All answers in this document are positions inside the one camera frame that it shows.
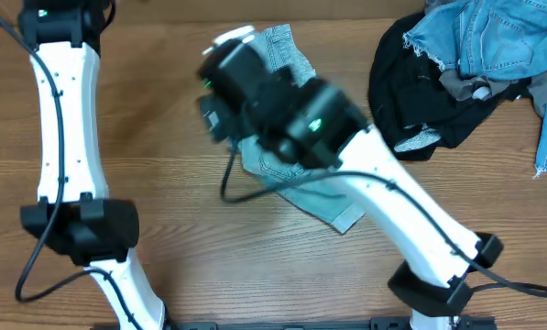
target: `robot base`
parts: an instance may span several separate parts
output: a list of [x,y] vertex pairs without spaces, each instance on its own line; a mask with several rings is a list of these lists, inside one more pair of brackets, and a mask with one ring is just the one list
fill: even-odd
[[[119,330],[96,327],[92,330]],[[375,317],[369,322],[311,322],[287,324],[175,324],[172,330],[410,330],[409,317]],[[454,330],[497,330],[494,317],[461,317]]]

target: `fabric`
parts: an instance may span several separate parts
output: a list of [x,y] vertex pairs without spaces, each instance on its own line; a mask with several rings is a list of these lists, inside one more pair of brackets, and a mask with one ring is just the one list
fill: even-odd
[[[456,0],[426,0],[425,13],[427,15],[428,13],[436,9],[438,6],[447,5],[452,3],[453,1],[456,1]],[[460,78],[458,73],[456,74],[458,79],[450,80],[449,78],[453,78],[453,72],[454,71],[452,70],[445,71],[443,74],[443,78],[441,78],[441,83],[444,85],[444,87],[446,87],[446,89],[448,90],[448,92],[451,93],[452,96],[456,97],[456,99],[460,101],[465,100],[466,98],[470,96],[466,96],[465,95],[466,92],[463,92],[463,91],[457,92],[455,90],[459,88],[458,86],[459,83],[462,84],[464,91],[475,89],[476,86],[481,85],[481,83],[479,82],[475,83],[474,81],[475,79],[477,80],[485,79],[487,83],[490,83],[490,80],[487,77],[478,77],[478,78],[463,80],[462,78]],[[500,83],[498,87],[502,87],[503,85],[509,86],[510,84],[509,81],[500,81],[496,83]],[[547,104],[547,72],[544,72],[537,76],[532,77],[531,85],[528,87],[528,89],[530,90],[530,94],[533,97],[534,108],[536,110],[536,113],[538,113],[540,117],[544,118],[544,114],[546,111],[546,104]],[[495,89],[493,89],[492,94],[493,95],[496,94]]]
[[446,70],[440,76],[440,83],[457,101],[469,98],[487,100],[505,91],[511,81],[495,82],[487,77],[475,77],[463,80],[456,70]]
[[536,109],[536,113],[544,118],[547,105],[547,72],[532,77],[531,85],[528,89],[533,97],[533,105]]
[[[295,46],[289,25],[272,27],[257,33],[249,45],[259,53],[270,71],[289,66],[298,85],[304,85],[316,75],[311,64]],[[266,185],[318,173],[317,170],[305,170],[299,164],[280,162],[273,153],[258,145],[257,137],[244,139],[240,143],[240,150],[244,169]],[[363,209],[325,181],[284,190],[279,195],[342,234],[365,214]]]
[[458,0],[433,9],[404,34],[406,47],[463,79],[532,78],[543,116],[535,167],[547,172],[547,0]]
[[426,0],[426,6],[424,7],[424,13],[430,14],[431,11],[439,6],[448,5],[455,0]]
[[401,37],[423,14],[396,21],[380,40],[370,74],[368,100],[375,125],[399,160],[428,160],[437,147],[455,148],[504,100],[526,94],[529,80],[486,101],[456,101],[442,86],[438,65]]
[[529,78],[547,71],[547,0],[441,5],[406,33],[405,41],[442,71],[458,67],[463,77]]

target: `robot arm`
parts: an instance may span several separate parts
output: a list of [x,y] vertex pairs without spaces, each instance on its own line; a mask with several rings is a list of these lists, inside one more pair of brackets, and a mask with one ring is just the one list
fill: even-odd
[[65,146],[60,164],[52,89],[31,56],[39,92],[42,166],[38,205],[23,206],[21,222],[29,233],[41,237],[60,188],[59,166],[64,166],[60,225],[49,234],[48,247],[70,256],[90,273],[115,310],[121,329],[166,330],[170,328],[166,308],[152,291],[135,250],[137,209],[129,201],[110,199],[100,160],[95,99],[103,9],[102,0],[26,0],[19,16],[25,41],[37,50],[59,92]]
[[[256,134],[258,143],[282,161],[379,176],[421,205],[466,256],[487,255],[487,267],[492,265],[502,249],[494,236],[483,236],[484,242],[453,220],[341,91],[317,78],[299,88],[288,68],[268,72],[250,46],[252,33],[243,27],[217,38],[200,68],[201,79],[213,90],[200,107],[216,141]],[[472,296],[464,282],[470,265],[417,205],[388,184],[354,175],[329,180],[366,210],[405,258],[389,287],[414,309],[412,329],[451,329],[450,318],[460,315]]]

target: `black cloth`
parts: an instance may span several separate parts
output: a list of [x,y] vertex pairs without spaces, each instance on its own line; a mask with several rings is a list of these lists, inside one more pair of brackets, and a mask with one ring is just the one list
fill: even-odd
[[[487,119],[503,100],[529,96],[528,80],[512,84],[486,101],[456,101],[440,83],[438,65],[426,54],[416,56],[403,47],[402,35],[423,18],[423,13],[396,21],[379,42],[370,74],[368,101],[375,125],[399,160],[428,160],[437,147],[456,148]],[[431,145],[395,151],[402,141],[432,128],[441,139]]]

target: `clothing pile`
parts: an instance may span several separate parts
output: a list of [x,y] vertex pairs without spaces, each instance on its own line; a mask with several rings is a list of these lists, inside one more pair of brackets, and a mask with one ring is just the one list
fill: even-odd
[[428,0],[397,21],[370,75],[376,125],[400,160],[455,148],[503,100],[533,99],[547,171],[547,0]]

